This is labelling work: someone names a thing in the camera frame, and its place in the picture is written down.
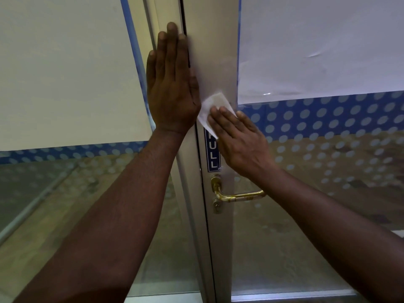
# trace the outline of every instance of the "door lock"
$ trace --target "door lock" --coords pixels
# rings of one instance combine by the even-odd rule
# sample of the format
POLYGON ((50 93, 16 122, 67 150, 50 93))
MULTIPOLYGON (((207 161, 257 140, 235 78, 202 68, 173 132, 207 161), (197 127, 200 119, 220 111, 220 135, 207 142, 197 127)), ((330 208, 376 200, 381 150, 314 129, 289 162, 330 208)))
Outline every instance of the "door lock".
POLYGON ((215 193, 216 198, 213 201, 213 209, 215 213, 220 214, 222 211, 223 202, 239 202, 260 199, 266 196, 263 190, 247 193, 239 193, 236 195, 224 195, 222 193, 222 178, 219 174, 215 174, 210 179, 212 191, 215 193))

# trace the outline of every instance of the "white wipe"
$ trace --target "white wipe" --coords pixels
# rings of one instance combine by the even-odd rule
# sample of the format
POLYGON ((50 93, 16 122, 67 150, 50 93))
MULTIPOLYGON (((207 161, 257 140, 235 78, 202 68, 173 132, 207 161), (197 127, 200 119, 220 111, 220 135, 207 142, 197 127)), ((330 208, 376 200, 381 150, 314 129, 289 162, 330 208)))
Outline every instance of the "white wipe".
POLYGON ((208 122, 208 115, 210 114, 210 108, 212 106, 216 106, 218 109, 220 106, 226 107, 232 114, 235 115, 234 110, 230 106, 229 101, 227 101, 226 97, 224 94, 221 92, 218 94, 214 94, 207 98, 205 101, 202 102, 202 107, 198 115, 198 120, 199 122, 203 125, 203 127, 213 136, 217 139, 217 136, 213 129, 210 127, 210 124, 208 122))

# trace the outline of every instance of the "sticker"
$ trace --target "sticker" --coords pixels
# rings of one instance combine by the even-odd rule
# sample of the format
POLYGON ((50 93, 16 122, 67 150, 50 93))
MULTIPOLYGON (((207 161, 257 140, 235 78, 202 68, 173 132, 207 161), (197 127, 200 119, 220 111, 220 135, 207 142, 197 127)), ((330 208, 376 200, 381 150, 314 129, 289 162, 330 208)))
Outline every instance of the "sticker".
POLYGON ((206 161, 208 163, 208 172, 220 171, 220 153, 217 148, 217 142, 207 130, 205 130, 206 161))

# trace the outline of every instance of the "brass handle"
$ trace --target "brass handle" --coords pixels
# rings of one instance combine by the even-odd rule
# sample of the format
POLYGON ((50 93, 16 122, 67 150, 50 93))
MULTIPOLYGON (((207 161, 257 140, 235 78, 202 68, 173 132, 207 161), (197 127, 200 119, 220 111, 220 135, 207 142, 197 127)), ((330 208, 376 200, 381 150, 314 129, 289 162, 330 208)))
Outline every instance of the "brass handle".
POLYGON ((240 193, 238 195, 224 195, 222 194, 222 178, 218 174, 215 174, 210 179, 210 184, 212 185, 212 190, 215 193, 216 198, 222 202, 249 201, 254 199, 260 199, 266 196, 263 190, 256 192, 240 193))

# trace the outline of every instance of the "person's left hand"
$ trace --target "person's left hand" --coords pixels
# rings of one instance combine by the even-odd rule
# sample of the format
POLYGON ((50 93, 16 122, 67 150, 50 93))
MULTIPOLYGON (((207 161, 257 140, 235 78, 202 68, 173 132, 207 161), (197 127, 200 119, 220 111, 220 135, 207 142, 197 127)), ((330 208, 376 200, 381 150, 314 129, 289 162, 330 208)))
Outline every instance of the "person's left hand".
POLYGON ((174 22, 158 34, 147 68, 148 102, 156 129, 185 135, 201 108, 198 81, 188 68, 188 43, 174 22))

